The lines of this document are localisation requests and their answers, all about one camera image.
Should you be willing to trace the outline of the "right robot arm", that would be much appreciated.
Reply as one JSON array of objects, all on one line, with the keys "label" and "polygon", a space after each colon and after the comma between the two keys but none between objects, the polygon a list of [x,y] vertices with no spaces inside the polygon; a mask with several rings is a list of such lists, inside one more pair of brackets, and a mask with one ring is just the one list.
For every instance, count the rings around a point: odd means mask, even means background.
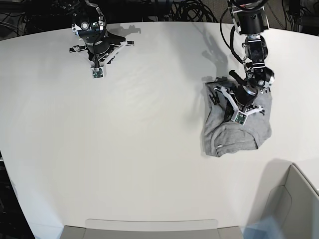
[{"label": "right robot arm", "polygon": [[133,41],[107,30],[106,17],[97,3],[91,0],[58,0],[57,5],[71,15],[71,30],[84,42],[82,46],[72,46],[69,52],[82,56],[86,51],[94,74],[101,73],[103,65],[112,61],[125,46],[134,45]]}]

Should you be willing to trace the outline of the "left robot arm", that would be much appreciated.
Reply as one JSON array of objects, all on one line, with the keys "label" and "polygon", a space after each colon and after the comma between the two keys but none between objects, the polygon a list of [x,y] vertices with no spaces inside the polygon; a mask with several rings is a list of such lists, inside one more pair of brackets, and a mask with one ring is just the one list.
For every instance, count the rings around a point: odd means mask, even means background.
[{"label": "left robot arm", "polygon": [[[227,100],[226,117],[244,125],[248,116],[264,113],[262,106],[254,104],[259,94],[267,92],[272,86],[274,72],[265,65],[268,48],[261,35],[269,29],[265,13],[265,0],[230,0],[228,11],[233,20],[229,48],[232,55],[244,67],[246,77],[242,79],[234,70],[229,75],[237,82],[236,86],[217,86],[213,90],[221,93]],[[242,47],[245,56],[240,58],[234,50],[234,34],[244,35]]]}]

